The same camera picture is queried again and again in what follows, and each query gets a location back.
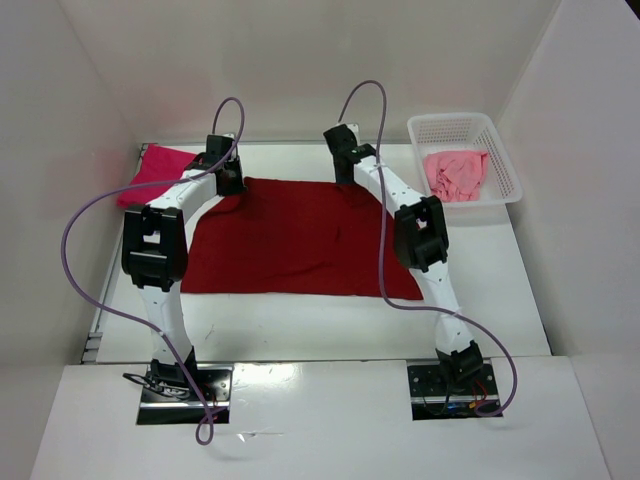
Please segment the dark red t-shirt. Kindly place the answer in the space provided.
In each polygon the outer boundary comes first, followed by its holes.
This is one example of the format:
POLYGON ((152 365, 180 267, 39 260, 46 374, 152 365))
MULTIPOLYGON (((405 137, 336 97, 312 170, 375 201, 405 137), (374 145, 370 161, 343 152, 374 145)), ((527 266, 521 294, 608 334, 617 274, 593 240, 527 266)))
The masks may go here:
POLYGON ((289 293, 419 300, 393 220, 358 185, 247 178, 198 220, 186 294, 289 293))

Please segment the pink-red t-shirt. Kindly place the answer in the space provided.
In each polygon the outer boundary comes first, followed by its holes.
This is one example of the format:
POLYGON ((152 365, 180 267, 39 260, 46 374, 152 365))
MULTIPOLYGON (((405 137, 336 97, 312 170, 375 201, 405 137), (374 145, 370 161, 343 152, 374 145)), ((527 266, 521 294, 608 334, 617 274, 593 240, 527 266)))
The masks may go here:
MULTIPOLYGON (((141 166, 131 184, 179 180, 185 167, 195 158, 194 153, 152 144, 142 156, 141 166)), ((128 190, 117 198, 117 206, 126 209, 134 204, 147 204, 169 189, 168 185, 128 190)))

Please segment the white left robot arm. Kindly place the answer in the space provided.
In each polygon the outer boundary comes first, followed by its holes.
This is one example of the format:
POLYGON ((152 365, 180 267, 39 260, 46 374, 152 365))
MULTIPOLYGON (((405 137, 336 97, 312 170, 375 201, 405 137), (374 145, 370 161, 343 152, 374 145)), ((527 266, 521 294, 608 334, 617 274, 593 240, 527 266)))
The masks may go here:
POLYGON ((204 171, 221 157, 200 153, 178 183, 144 204, 125 211, 122 269, 139 289, 153 332, 148 373, 132 379, 164 397, 187 399, 195 394, 179 364, 198 376, 195 350, 188 338, 180 298, 188 266, 185 224, 206 202, 244 192, 239 155, 233 153, 213 173, 204 171))

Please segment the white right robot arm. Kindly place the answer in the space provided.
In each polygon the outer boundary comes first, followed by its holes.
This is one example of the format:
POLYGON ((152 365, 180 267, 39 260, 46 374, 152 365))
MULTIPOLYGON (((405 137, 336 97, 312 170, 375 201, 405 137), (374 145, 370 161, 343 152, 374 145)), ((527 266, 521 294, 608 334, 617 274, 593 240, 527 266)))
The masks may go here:
POLYGON ((393 250, 407 269, 428 307, 438 314, 435 351, 446 391, 460 392, 480 373, 483 358, 479 345, 457 314, 460 305, 449 278, 449 239, 440 200, 414 190, 376 159, 369 144, 332 147, 336 181, 366 189, 393 217, 393 250))

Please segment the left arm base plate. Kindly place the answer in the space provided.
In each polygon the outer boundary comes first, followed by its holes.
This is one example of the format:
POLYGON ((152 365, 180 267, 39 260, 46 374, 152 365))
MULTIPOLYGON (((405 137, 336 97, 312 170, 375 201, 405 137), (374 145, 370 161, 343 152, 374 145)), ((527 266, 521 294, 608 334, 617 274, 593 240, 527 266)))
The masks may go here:
MULTIPOLYGON (((194 380, 208 406, 213 410, 214 422, 227 424, 230 416, 233 366, 200 363, 197 368, 194 380)), ((129 374, 129 377, 142 386, 137 425, 197 425, 204 418, 204 407, 188 384, 152 380, 150 373, 144 376, 129 374)))

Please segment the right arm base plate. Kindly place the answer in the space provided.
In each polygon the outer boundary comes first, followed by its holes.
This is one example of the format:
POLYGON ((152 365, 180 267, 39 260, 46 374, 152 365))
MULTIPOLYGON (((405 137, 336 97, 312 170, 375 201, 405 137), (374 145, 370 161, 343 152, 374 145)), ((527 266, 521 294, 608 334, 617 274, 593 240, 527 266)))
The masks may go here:
POLYGON ((478 418, 476 408, 493 413, 500 407, 493 367, 488 361, 473 380, 459 387, 446 383, 436 361, 409 361, 407 377, 414 421, 478 418))

